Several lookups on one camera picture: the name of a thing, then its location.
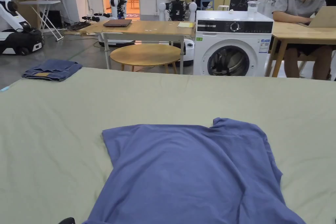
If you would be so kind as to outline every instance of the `t-shirt sleeve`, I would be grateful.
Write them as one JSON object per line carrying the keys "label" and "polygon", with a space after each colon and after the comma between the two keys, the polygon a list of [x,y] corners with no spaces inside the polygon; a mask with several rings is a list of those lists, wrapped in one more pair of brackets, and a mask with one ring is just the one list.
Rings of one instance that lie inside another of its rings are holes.
{"label": "t-shirt sleeve", "polygon": [[274,13],[275,11],[286,12],[288,8],[288,0],[277,0],[274,6]]}
{"label": "t-shirt sleeve", "polygon": [[317,10],[315,11],[315,14],[317,14],[323,6],[326,6],[326,0],[320,0],[319,6],[318,6]]}

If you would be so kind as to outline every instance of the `gray shirt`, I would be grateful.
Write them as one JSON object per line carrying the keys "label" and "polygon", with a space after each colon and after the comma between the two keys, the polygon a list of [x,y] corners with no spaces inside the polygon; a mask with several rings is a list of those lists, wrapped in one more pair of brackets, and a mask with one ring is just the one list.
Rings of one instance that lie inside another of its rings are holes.
{"label": "gray shirt", "polygon": [[277,0],[275,11],[282,11],[287,14],[301,17],[310,17],[317,14],[322,6],[326,5],[326,0]]}

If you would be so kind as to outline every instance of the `washing machine label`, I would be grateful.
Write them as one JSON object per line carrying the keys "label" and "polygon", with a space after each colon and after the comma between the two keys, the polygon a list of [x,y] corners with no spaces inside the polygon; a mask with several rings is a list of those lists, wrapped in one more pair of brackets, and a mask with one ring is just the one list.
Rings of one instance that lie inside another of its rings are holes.
{"label": "washing machine label", "polygon": [[271,40],[262,40],[260,43],[259,53],[268,53],[269,43]]}

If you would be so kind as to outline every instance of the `black shorts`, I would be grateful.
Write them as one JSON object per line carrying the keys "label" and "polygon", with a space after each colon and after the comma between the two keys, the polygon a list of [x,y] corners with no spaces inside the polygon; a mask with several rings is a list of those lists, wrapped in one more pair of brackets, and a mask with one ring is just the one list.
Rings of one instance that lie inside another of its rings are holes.
{"label": "black shorts", "polygon": [[[271,39],[269,50],[272,49],[273,41],[274,41],[274,37],[272,37],[272,39]],[[276,48],[276,51],[275,51],[276,53],[279,53],[280,45],[281,45],[281,41],[278,41],[277,48]],[[325,46],[325,45],[316,45],[316,44],[288,44],[286,49],[296,48],[297,52],[298,52],[298,57],[299,57],[301,53],[309,56],[314,51],[316,51],[317,49],[319,49],[322,46]]]}

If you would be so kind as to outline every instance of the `open laptop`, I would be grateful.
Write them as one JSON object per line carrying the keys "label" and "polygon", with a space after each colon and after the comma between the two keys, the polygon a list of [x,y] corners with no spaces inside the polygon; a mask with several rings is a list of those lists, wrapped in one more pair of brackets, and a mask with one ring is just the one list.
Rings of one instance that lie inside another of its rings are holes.
{"label": "open laptop", "polygon": [[111,19],[105,24],[104,27],[127,27],[132,22],[131,19]]}
{"label": "open laptop", "polygon": [[310,28],[336,28],[336,6],[323,6],[312,22],[299,25]]}

